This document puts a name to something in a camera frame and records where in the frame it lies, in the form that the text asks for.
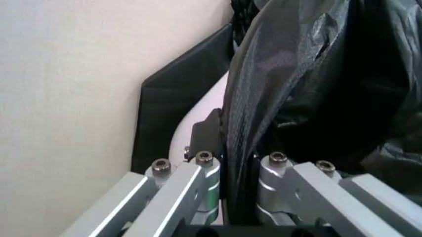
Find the white wall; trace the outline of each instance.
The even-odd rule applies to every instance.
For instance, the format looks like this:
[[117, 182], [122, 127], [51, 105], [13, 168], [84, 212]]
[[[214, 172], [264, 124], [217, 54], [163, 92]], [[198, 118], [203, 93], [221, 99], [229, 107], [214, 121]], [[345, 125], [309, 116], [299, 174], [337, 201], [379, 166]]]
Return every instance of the white wall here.
[[142, 81], [229, 2], [0, 1], [1, 236], [57, 236], [129, 170]]

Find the hex socket bolt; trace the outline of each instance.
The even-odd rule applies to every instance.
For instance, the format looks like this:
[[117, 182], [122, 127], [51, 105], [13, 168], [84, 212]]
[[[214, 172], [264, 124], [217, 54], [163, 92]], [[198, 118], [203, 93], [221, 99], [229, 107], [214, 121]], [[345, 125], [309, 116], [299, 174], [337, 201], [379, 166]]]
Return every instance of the hex socket bolt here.
[[319, 160], [315, 163], [315, 165], [318, 169], [326, 174], [332, 174], [336, 170], [336, 167], [333, 165], [333, 163], [326, 160]]
[[269, 156], [270, 165], [280, 165], [286, 163], [287, 156], [282, 152], [272, 152]]
[[171, 164], [168, 159], [156, 159], [151, 165], [154, 176], [166, 176], [170, 174]]
[[214, 157], [211, 152], [201, 151], [196, 153], [195, 162], [202, 167], [211, 167]]

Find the bolt head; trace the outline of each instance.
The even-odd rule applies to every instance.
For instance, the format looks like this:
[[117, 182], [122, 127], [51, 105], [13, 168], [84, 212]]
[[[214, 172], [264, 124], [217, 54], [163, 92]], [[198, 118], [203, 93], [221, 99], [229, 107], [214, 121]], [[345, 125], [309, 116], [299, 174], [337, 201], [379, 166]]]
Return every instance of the bolt head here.
[[319, 160], [315, 163], [318, 169], [326, 174], [333, 173], [336, 170], [336, 167], [333, 163], [326, 161], [326, 160]]
[[151, 165], [154, 176], [166, 176], [170, 174], [171, 164], [168, 159], [156, 159]]
[[269, 158], [272, 165], [284, 164], [287, 161], [287, 156], [282, 152], [272, 152]]
[[212, 166], [212, 161], [214, 157], [212, 156], [212, 153], [209, 151], [201, 151], [196, 153], [195, 156], [195, 162], [197, 165], [200, 165], [202, 167], [210, 167]]
[[183, 151], [183, 156], [185, 158], [185, 160], [189, 159], [189, 146], [186, 146], [184, 151]]

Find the black plastic bag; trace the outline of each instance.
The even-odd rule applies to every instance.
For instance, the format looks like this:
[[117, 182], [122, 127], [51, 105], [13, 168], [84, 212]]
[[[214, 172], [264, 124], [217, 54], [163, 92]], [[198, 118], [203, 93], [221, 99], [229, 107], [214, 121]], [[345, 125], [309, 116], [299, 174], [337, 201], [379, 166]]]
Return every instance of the black plastic bag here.
[[[368, 170], [396, 188], [383, 179], [401, 178], [387, 165], [394, 159], [414, 168], [408, 193], [422, 197], [421, 25], [415, 0], [269, 1], [233, 58], [224, 97], [232, 224], [253, 223], [256, 150]], [[400, 157], [380, 153], [392, 139]]]

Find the white curved object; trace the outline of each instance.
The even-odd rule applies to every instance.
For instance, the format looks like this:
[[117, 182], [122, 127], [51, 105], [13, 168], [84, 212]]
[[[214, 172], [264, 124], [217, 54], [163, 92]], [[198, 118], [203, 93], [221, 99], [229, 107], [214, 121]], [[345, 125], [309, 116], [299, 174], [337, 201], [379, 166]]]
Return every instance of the white curved object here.
[[198, 101], [185, 115], [176, 128], [170, 143], [169, 160], [172, 165], [178, 166], [183, 162], [185, 146], [189, 146], [192, 126], [207, 118], [215, 108], [223, 106], [224, 92], [227, 85], [228, 72]]

